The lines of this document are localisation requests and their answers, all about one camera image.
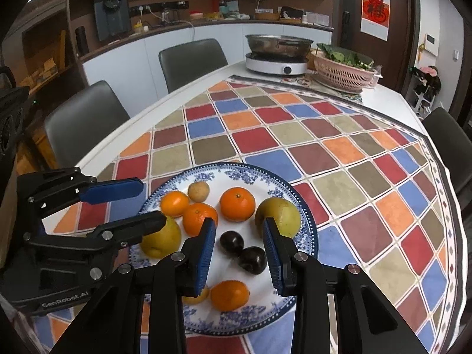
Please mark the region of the yellow pear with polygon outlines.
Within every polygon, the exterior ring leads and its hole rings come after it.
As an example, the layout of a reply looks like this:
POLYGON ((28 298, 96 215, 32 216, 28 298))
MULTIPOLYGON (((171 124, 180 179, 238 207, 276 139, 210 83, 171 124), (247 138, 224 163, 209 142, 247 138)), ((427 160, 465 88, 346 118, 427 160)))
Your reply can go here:
POLYGON ((143 253, 152 259, 162 259, 179 250, 182 234, 179 225, 167 216, 165 226, 158 232, 143 237, 140 244, 143 253))

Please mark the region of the smooth orange persimmon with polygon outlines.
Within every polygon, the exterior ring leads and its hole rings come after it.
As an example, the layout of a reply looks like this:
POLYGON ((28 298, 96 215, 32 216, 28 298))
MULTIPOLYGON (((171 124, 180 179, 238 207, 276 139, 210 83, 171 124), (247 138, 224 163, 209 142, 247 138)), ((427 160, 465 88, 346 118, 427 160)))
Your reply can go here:
POLYGON ((181 191, 168 192, 160 201, 160 210, 169 217, 181 217, 190 205, 190 198, 181 191))

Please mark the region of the dark plum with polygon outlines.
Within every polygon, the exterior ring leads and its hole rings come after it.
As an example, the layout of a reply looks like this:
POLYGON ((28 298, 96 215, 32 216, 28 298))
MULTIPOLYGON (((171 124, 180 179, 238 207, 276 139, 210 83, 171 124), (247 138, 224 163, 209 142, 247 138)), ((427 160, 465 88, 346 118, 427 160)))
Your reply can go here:
POLYGON ((219 243, 222 249, 233 257, 238 257, 244 249, 242 236, 232 230, 224 232, 219 238, 219 243))
POLYGON ((244 248, 237 259, 237 263, 239 267, 248 273, 261 274, 267 266, 265 251, 258 246, 244 248))

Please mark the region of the small orange tangerine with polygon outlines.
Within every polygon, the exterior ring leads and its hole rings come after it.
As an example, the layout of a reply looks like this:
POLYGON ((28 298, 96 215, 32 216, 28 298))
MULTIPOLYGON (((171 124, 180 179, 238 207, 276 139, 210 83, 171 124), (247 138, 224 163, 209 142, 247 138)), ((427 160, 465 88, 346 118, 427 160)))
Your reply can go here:
POLYGON ((248 287, 241 281, 222 281, 210 290, 210 301, 214 309, 231 312, 244 306, 250 298, 248 287))

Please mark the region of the green pear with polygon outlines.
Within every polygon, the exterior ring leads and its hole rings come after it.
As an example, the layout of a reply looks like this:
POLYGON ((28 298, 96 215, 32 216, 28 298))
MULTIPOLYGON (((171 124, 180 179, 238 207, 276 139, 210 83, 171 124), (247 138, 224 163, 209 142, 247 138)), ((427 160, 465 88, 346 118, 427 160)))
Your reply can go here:
POLYGON ((263 221, 273 217, 280 234, 294 238, 301 228, 301 215, 295 205, 283 198, 269 197, 257 208, 254 222, 259 235, 263 235, 263 221))

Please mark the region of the near left dark chair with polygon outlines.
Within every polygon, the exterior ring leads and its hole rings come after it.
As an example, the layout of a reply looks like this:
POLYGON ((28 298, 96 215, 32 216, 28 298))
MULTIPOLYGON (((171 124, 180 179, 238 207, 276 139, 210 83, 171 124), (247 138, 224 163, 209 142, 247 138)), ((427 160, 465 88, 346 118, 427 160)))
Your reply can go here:
POLYGON ((98 81, 61 104, 44 122, 60 168, 73 167, 130 119, 106 81, 98 81))

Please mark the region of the colourful checkered table mat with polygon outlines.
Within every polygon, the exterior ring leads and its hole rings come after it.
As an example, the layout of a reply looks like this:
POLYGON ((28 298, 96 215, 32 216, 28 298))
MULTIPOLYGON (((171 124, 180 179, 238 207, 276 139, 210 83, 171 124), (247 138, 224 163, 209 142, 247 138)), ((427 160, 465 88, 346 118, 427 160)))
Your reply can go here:
POLYGON ((457 336, 464 303, 462 221, 450 175, 424 133, 290 81, 237 76, 135 117, 97 156, 101 181, 137 177, 137 196, 72 205, 46 230, 94 227, 161 210, 171 226, 127 248, 156 264, 214 219, 207 289, 184 304, 193 353, 286 353, 295 301, 264 267, 261 224, 324 265, 355 264, 429 353, 457 336))

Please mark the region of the blue white porcelain plate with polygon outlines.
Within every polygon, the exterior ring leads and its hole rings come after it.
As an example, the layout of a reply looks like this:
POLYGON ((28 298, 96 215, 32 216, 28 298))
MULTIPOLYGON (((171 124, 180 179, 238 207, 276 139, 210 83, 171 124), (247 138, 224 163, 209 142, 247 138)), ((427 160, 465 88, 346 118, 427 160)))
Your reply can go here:
MULTIPOLYGON (((236 162, 218 162, 188 169, 161 184, 144 202, 142 213, 158 210, 161 199, 172 191, 185 193, 191 184, 204 181, 210 188, 206 203, 218 209, 226 190, 242 187, 249 191, 257 205, 276 197, 294 205, 300 216, 300 228, 293 241, 298 250, 318 254, 318 233, 310 208, 293 186, 281 177, 257 166, 236 162)), ((240 281, 249 291, 248 301, 239 309, 221 312, 210 300, 183 306, 186 330, 207 336, 235 336, 269 325, 293 309, 294 297, 281 297, 273 288, 265 263, 263 241, 250 217, 232 222, 218 221, 214 252, 207 276, 207 287, 223 281, 240 281)))

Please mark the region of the black water dispenser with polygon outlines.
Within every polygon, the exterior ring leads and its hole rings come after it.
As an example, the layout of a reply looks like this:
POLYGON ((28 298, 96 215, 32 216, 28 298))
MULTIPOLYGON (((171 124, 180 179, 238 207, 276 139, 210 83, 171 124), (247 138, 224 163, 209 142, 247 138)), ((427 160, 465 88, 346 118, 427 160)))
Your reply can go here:
POLYGON ((94 16, 100 42, 131 31, 127 0, 94 0, 94 16))

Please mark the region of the right dark chair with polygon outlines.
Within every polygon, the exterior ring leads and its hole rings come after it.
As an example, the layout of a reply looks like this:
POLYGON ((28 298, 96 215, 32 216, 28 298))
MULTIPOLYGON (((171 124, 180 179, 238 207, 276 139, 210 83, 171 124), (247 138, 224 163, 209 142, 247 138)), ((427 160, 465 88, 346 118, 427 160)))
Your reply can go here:
POLYGON ((456 194, 471 186, 471 140, 462 127, 442 107, 422 120, 447 169, 456 194))

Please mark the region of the white induction cooker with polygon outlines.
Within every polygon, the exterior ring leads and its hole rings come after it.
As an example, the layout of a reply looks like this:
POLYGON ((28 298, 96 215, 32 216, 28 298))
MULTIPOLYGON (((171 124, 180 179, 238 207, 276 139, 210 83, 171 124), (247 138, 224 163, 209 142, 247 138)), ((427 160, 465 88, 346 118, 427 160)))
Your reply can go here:
POLYGON ((308 61, 306 58, 248 53, 246 55, 246 68, 264 74, 299 76, 308 71, 308 61))

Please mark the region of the stroller with pink toy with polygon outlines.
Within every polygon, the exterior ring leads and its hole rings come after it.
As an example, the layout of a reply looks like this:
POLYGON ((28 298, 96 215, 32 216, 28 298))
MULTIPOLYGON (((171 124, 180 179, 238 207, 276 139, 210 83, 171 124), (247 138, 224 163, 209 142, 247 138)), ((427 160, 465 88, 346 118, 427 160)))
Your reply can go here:
POLYGON ((435 98, 442 89, 438 69, 434 65, 411 67, 409 69, 416 85, 413 88, 412 108, 418 117, 426 117, 432 111, 435 98))

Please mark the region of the pink basket with greens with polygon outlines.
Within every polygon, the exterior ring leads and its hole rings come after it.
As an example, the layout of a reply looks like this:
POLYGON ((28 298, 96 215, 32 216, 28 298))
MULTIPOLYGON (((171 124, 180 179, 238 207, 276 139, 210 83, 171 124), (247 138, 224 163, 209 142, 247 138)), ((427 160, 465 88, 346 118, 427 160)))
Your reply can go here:
POLYGON ((318 43, 309 59, 317 82, 346 94, 359 94, 381 77, 373 59, 341 47, 318 43))

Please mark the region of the dark wooden door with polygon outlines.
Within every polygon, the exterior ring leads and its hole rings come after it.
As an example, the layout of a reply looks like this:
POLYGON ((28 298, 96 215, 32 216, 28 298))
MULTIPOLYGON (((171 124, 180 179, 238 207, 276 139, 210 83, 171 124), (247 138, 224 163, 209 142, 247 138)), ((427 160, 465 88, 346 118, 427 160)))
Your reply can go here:
POLYGON ((420 24, 419 0, 339 0, 337 44, 381 67, 381 84, 406 95, 420 24))

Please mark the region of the white wall intercom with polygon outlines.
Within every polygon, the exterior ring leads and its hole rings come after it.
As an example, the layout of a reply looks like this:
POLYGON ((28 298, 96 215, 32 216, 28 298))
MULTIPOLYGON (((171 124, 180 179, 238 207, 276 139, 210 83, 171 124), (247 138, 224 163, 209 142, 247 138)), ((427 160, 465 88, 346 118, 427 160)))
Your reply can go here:
POLYGON ((438 40, 435 36, 426 33, 424 41, 425 50, 435 57, 438 55, 438 40))

